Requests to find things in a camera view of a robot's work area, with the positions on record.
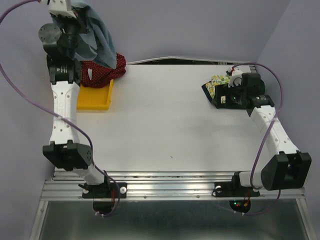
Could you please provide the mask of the light blue denim skirt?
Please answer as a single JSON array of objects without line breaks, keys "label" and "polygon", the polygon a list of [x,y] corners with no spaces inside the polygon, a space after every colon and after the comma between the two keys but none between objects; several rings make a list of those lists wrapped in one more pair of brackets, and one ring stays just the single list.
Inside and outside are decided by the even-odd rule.
[{"label": "light blue denim skirt", "polygon": [[109,69],[117,66],[117,53],[110,32],[97,11],[85,0],[71,0],[73,11],[85,11],[89,32],[80,34],[75,58],[92,61]]}]

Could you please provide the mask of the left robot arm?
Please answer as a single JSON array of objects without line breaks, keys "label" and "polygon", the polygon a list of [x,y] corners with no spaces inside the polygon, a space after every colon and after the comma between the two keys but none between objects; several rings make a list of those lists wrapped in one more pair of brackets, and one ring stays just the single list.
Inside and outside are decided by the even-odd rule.
[{"label": "left robot arm", "polygon": [[53,126],[43,155],[58,169],[73,172],[85,180],[83,192],[90,197],[111,193],[108,175],[93,160],[93,145],[81,144],[76,128],[77,100],[81,83],[81,64],[76,52],[92,37],[97,48],[104,40],[103,26],[94,17],[76,14],[74,18],[53,16],[54,23],[43,25],[38,32],[46,52],[49,81],[53,94]]}]

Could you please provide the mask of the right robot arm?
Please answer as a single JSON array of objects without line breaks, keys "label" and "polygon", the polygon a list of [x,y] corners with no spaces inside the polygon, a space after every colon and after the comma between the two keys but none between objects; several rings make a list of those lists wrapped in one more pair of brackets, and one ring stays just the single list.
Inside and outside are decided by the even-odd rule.
[{"label": "right robot arm", "polygon": [[299,189],[304,186],[312,159],[290,140],[278,119],[265,83],[258,73],[240,70],[211,79],[208,88],[211,102],[217,109],[243,109],[263,135],[271,159],[258,171],[238,171],[230,182],[231,192],[242,195],[251,189],[268,191]]}]

